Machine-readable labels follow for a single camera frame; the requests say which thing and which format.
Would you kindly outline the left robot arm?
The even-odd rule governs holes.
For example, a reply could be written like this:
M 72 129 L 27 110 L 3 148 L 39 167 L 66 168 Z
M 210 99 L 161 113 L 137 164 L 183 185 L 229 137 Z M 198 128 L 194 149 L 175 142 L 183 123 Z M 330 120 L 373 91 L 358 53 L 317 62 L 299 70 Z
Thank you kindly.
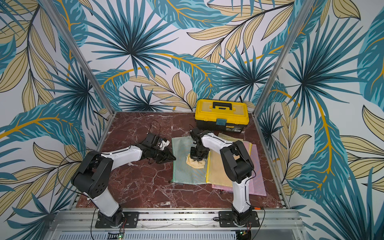
M 90 151 L 74 173 L 71 184 L 86 195 L 99 209 L 98 216 L 112 227 L 120 226 L 123 220 L 122 207 L 108 190 L 111 172 L 123 165 L 144 159 L 157 164 L 173 162 L 176 157 L 168 147 L 170 142 L 153 133 L 148 133 L 139 144 L 127 148 L 99 153 Z

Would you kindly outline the green-zip clear mesh bag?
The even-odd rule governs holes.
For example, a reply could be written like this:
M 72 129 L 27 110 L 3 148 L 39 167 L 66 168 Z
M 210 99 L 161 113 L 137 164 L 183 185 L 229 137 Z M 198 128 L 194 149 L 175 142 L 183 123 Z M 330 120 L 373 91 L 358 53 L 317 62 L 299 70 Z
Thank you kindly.
M 173 183 L 188 185 L 206 184 L 207 165 L 194 169 L 187 164 L 187 156 L 194 147 L 191 137 L 172 138 L 172 150 L 176 160 L 173 162 Z

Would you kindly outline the yellow mesh document bag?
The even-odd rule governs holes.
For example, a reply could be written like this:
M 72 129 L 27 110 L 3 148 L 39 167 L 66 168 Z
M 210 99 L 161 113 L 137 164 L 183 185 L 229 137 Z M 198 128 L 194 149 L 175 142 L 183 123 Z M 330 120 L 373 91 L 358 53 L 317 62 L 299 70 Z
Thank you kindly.
M 252 143 L 248 142 L 248 141 L 245 141 L 245 140 L 242 140 L 242 139 L 238 139 L 238 138 L 234 138 L 234 137 L 231 137 L 231 136 L 228 136 L 228 135 L 224 135 L 222 133 L 219 133 L 218 135 L 220 138 L 226 140 L 227 142 L 228 141 L 231 141 L 231 142 L 236 142 L 236 141 L 241 141 L 244 143 L 245 145 L 245 148 L 246 150 L 248 151 L 248 154 L 250 155 L 251 154 L 251 151 L 252 151 Z

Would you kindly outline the yellow-green mesh document bag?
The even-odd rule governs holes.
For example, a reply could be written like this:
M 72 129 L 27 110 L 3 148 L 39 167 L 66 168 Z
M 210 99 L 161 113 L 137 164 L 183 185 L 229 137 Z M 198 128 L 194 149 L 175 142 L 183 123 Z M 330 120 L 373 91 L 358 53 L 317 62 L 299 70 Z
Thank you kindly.
M 225 172 L 220 153 L 217 153 L 214 150 L 210 150 L 209 152 L 206 183 L 222 187 L 233 187 L 233 182 L 228 178 Z

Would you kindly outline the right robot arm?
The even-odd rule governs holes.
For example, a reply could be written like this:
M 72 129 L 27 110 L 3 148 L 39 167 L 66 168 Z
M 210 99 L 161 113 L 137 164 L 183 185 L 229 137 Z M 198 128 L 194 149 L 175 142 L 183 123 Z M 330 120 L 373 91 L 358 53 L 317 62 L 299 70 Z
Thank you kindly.
M 245 226 L 253 212 L 249 200 L 249 183 L 254 172 L 254 164 L 244 143 L 226 141 L 213 132 L 198 128 L 190 130 L 190 135 L 195 144 L 190 151 L 190 159 L 193 161 L 206 160 L 210 151 L 221 155 L 225 173 L 233 183 L 233 222 L 238 227 Z

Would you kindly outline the cream wiping cloth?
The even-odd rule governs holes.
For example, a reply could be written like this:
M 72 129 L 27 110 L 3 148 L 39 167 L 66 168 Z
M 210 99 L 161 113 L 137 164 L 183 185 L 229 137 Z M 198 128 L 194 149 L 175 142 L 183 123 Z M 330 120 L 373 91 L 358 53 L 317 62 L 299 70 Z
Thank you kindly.
M 187 155 L 186 164 L 194 169 L 204 169 L 207 159 L 202 159 L 201 161 L 192 159 L 191 155 Z

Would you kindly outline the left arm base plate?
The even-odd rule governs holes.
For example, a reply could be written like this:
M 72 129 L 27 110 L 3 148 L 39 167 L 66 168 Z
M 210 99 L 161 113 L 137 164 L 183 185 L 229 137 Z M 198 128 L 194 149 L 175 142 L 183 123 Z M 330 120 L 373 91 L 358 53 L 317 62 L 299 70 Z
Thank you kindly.
M 139 212 L 118 212 L 112 217 L 106 217 L 98 213 L 98 220 L 95 224 L 96 229 L 135 229 L 138 224 Z

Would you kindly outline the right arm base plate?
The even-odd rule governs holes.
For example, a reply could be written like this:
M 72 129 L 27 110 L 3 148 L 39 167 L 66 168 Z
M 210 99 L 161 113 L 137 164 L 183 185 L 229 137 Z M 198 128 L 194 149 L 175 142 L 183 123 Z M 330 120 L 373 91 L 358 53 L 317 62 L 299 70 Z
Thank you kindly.
M 260 226 L 259 216 L 255 211 L 242 214 L 233 211 L 220 211 L 214 220 L 219 222 L 221 228 L 253 228 Z

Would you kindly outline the pink mesh document bag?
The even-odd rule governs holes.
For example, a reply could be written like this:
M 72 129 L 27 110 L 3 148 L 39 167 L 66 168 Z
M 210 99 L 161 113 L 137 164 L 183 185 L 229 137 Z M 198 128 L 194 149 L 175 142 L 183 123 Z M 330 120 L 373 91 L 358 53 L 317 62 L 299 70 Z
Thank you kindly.
M 263 175 L 260 166 L 260 160 L 258 155 L 257 146 L 252 144 L 251 155 L 250 155 L 253 164 L 255 174 L 253 174 L 253 179 L 249 181 L 249 193 L 250 195 L 257 195 L 265 197 L 267 195 L 266 188 L 264 185 Z

